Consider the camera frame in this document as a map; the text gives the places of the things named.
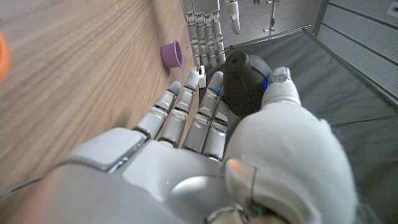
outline gray fabric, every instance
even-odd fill
[[[398,114],[320,46],[301,33],[234,50],[260,56],[273,70],[290,68],[303,106],[343,144],[363,202],[382,221],[398,223]]]

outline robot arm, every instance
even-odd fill
[[[261,109],[242,119],[225,152],[224,75],[211,79],[182,149],[197,72],[182,89],[172,83],[132,131],[74,148],[12,223],[352,223],[358,199],[346,155],[327,122],[301,107],[289,69],[263,77]]]

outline wooden table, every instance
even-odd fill
[[[0,84],[0,194],[44,175],[81,142],[133,128],[180,80],[160,47],[178,40],[185,54],[184,18],[180,0],[0,1],[12,54]],[[184,77],[193,67],[187,51]],[[0,223],[30,192],[0,201]]]

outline black knob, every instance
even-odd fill
[[[272,72],[266,62],[256,55],[234,52],[224,67],[224,100],[231,111],[240,117],[259,111]]]

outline cable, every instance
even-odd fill
[[[30,186],[32,184],[35,184],[35,183],[39,182],[40,180],[43,179],[43,177],[44,177],[44,175],[41,176],[41,177],[37,177],[37,178],[35,178],[33,180],[30,180],[30,181],[28,181],[28,182],[26,182],[26,183],[24,183],[24,184],[22,184],[22,185],[20,185],[20,186],[18,186],[16,188],[14,188],[14,189],[9,190],[8,192],[0,195],[0,200],[3,199],[3,198],[6,198],[6,197],[12,195],[13,193],[18,192],[18,191],[20,191],[20,190],[22,190],[22,189],[24,189],[24,188],[26,188],[26,187],[28,187],[28,186]]]

